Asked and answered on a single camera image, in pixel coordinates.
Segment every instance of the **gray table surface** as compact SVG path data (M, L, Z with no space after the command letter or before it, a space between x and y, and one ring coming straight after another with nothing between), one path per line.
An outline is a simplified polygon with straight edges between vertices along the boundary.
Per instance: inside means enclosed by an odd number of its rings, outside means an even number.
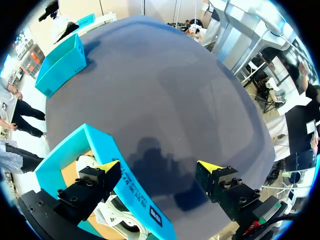
M87 67L46 101L50 149L83 123L112 135L178 239L230 220L195 180L196 162L232 166L258 188L275 153L240 82L184 33L137 15L81 37Z

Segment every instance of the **person's arm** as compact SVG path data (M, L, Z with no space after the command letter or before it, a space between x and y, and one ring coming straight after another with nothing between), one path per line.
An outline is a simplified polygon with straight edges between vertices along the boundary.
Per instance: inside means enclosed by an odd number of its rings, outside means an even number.
M299 70L300 73L302 74L302 78L301 78L301 86L303 91L305 92L308 88L309 85L309 77L308 77L308 70L307 67L305 66L305 63L302 61L299 64Z
M0 126L13 131L17 130L18 127L16 123L6 123L2 118L0 118Z
M12 93L13 95L15 95L18 99L22 100L23 96L22 96L21 92L19 92L19 91L17 90L17 88L14 87L13 85L8 84L8 91L9 91L10 93Z

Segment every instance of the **striped shirt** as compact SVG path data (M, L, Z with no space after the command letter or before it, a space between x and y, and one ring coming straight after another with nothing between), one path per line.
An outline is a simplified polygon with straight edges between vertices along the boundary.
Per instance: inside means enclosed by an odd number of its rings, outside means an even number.
M0 145L8 144L12 147L17 148L17 142L11 140L0 139ZM23 166L23 158L22 156L12 153L6 152L0 149L0 167L5 171L10 172L12 174L23 174L21 168Z

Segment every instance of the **metal pole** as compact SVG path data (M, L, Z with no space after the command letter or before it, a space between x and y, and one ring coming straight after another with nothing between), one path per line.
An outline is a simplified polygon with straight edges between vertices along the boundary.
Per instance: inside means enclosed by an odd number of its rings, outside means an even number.
M179 0L179 7L178 7L178 14L176 15L175 29L177 29L177 27L178 27L178 19L179 19L181 1L182 1L182 0Z
M197 8L198 8L198 0L195 0L195 9L194 9L194 35L193 35L193 39L195 39L196 37L196 24L197 24Z
M141 0L141 14L144 15L144 0Z

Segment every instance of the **man in black pants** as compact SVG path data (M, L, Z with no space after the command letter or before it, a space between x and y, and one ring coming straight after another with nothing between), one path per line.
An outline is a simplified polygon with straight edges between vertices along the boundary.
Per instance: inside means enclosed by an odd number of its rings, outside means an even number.
M15 141L0 139L0 167L13 174L33 172L43 160L36 154L18 148Z
M1 78L0 84L0 126L16 131L24 131L32 136L40 138L44 135L42 131L31 126L22 116L34 117L45 120L45 114L42 111L32 108L28 103L22 100L23 96L7 80Z

